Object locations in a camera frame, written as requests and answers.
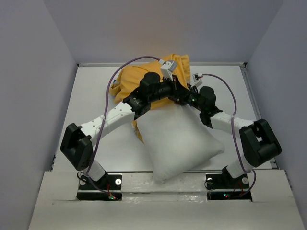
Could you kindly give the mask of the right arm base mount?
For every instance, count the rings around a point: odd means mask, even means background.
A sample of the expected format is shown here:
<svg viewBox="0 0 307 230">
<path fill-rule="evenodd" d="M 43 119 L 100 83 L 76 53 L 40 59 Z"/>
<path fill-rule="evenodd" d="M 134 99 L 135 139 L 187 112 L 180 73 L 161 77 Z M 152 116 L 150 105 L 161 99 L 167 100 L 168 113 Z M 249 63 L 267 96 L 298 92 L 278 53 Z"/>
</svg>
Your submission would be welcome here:
<svg viewBox="0 0 307 230">
<path fill-rule="evenodd" d="M 206 174 L 207 200 L 252 200 L 248 175 L 232 178 L 224 167 L 221 173 Z"/>
</svg>

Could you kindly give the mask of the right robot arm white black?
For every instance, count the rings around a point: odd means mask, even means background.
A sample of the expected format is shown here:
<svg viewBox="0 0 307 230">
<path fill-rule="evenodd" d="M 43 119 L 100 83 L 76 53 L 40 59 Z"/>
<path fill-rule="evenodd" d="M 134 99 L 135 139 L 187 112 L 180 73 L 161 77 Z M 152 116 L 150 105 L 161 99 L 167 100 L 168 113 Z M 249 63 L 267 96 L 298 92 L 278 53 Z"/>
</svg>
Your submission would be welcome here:
<svg viewBox="0 0 307 230">
<path fill-rule="evenodd" d="M 210 87 L 202 87 L 199 92 L 178 87 L 169 99 L 197 109 L 205 126 L 232 135 L 237 159 L 222 169 L 221 183 L 224 187 L 233 187 L 238 183 L 238 177 L 282 152 L 279 141 L 265 119 L 245 120 L 235 117 L 235 114 L 225 113 L 216 106 L 216 95 Z"/>
</svg>

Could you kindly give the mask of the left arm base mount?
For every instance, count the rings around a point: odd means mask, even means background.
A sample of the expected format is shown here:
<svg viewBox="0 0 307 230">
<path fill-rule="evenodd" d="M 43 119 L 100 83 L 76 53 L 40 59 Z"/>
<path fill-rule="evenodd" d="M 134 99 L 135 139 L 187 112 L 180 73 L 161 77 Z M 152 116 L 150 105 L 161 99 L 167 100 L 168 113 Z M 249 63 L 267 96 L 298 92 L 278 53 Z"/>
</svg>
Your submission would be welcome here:
<svg viewBox="0 0 307 230">
<path fill-rule="evenodd" d="M 120 201 L 122 200 L 122 174 L 111 173 L 102 182 L 94 182 L 93 186 L 89 178 L 82 172 L 77 173 L 79 187 L 76 198 L 81 201 Z"/>
</svg>

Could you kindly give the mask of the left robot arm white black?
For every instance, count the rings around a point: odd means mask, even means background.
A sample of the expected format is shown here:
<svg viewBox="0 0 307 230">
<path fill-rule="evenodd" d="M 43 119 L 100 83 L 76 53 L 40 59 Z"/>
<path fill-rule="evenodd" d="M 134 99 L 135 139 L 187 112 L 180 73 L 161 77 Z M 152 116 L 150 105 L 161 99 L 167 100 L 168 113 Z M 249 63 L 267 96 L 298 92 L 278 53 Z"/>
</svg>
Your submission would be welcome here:
<svg viewBox="0 0 307 230">
<path fill-rule="evenodd" d="M 93 188 L 101 189 L 108 183 L 108 173 L 95 160 L 100 139 L 147 113 L 153 102 L 165 98 L 181 102 L 190 94 L 190 88 L 190 84 L 180 83 L 176 75 L 160 78 L 157 73 L 148 72 L 139 86 L 109 112 L 79 126 L 68 125 L 60 151 L 77 171 L 87 175 Z"/>
</svg>

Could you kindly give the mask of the white pillow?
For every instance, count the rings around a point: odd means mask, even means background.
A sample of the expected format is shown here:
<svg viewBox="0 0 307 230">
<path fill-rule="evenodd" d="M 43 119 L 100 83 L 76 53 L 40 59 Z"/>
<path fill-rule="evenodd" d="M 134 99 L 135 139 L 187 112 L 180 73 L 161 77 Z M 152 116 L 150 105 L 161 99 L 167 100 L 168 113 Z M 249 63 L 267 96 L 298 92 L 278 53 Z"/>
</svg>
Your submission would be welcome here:
<svg viewBox="0 0 307 230">
<path fill-rule="evenodd" d="M 171 104 L 150 110 L 136 120 L 153 165 L 153 179 L 162 184 L 224 152 L 189 106 Z"/>
</svg>

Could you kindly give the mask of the yellow blue pillowcase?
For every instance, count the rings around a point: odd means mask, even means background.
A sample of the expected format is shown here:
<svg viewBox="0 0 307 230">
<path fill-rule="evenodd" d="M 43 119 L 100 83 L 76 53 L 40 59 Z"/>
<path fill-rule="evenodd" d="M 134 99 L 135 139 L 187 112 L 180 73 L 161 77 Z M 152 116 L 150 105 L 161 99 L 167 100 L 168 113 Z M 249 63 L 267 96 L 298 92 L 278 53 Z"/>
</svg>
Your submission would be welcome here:
<svg viewBox="0 0 307 230">
<path fill-rule="evenodd" d="M 185 88 L 190 82 L 190 59 L 188 55 L 170 54 L 162 58 L 164 61 L 174 60 L 177 63 L 173 74 L 177 76 L 180 84 Z M 161 65 L 157 60 L 142 65 L 128 65 L 119 73 L 116 81 L 111 85 L 109 93 L 118 104 L 139 86 L 141 79 L 148 72 L 156 72 L 162 77 Z"/>
</svg>

